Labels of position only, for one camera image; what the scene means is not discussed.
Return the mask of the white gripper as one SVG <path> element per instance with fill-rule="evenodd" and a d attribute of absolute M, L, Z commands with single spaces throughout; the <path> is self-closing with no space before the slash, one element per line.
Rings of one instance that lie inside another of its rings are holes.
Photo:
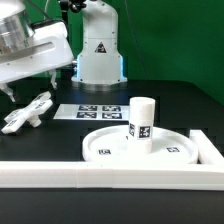
<path fill-rule="evenodd" d="M 51 85 L 57 89 L 55 69 L 73 60 L 67 29 L 62 22 L 36 29 L 28 43 L 23 50 L 0 56 L 0 90 L 12 102 L 15 101 L 13 90 L 6 83 L 48 71 Z"/>

